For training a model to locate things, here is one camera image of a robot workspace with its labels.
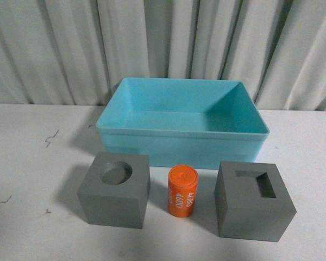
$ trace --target orange cylinder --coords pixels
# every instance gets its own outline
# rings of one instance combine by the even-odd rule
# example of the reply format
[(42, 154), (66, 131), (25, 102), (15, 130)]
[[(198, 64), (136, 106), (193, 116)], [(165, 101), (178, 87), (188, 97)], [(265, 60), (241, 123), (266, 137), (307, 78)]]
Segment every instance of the orange cylinder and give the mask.
[(198, 185), (197, 171), (187, 165), (178, 165), (169, 172), (168, 209), (170, 214), (185, 218), (192, 214)]

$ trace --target gray foam cube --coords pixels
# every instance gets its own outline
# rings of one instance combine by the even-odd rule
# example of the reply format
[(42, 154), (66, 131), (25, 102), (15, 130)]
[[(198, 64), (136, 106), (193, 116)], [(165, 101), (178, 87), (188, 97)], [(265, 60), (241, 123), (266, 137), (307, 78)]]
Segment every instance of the gray foam cube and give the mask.
[(142, 228), (149, 188), (147, 155), (99, 152), (77, 196), (89, 224)]
[(215, 203), (225, 238), (278, 242), (296, 214), (275, 164), (222, 161)]

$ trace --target table surface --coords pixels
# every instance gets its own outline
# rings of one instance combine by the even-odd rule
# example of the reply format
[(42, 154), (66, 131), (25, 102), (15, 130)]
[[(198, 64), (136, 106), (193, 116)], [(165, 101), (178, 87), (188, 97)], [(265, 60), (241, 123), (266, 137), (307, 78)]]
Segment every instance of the table surface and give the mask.
[(297, 209), (274, 243), (217, 236), (217, 170), (198, 170), (190, 217), (167, 212), (170, 168), (150, 167), (143, 229), (88, 225), (76, 191), (105, 150), (103, 109), (0, 104), (0, 260), (326, 260), (326, 112), (260, 111), (256, 162), (276, 163)]

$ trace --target rectangular hole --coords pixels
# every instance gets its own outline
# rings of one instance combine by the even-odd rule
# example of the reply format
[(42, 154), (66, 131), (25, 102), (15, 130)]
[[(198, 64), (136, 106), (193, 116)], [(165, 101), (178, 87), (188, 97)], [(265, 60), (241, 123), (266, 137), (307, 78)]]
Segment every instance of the rectangular hole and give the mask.
[(242, 177), (242, 178), (255, 178), (256, 183), (246, 181), (247, 186), (256, 186), (257, 184), (257, 189), (258, 192), (260, 193), (261, 197), (270, 197), (270, 198), (276, 198), (274, 189), (272, 187), (272, 183), (269, 180), (268, 174), (265, 172), (261, 171), (243, 171), (243, 170), (236, 170), (235, 174), (237, 177)]
[(276, 198), (271, 181), (269, 180), (267, 173), (263, 173), (262, 175), (256, 177), (256, 181), (261, 193), (261, 197)]

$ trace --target black mark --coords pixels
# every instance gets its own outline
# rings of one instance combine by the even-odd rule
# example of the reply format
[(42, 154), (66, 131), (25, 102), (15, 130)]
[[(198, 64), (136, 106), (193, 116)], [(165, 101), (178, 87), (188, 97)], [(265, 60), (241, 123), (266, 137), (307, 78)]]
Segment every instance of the black mark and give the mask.
[(12, 198), (12, 195), (6, 201), (0, 201), (0, 203), (7, 203)]
[(48, 141), (48, 139), (54, 138), (54, 137), (58, 134), (58, 131), (59, 131), (59, 129), (57, 130), (57, 132), (56, 132), (53, 136), (50, 136), (50, 137), (48, 137), (48, 138), (45, 140), (45, 142), (48, 143), (47, 146), (46, 146), (46, 148), (48, 148), (48, 147), (49, 147), (49, 144), (51, 144), (51, 142)]

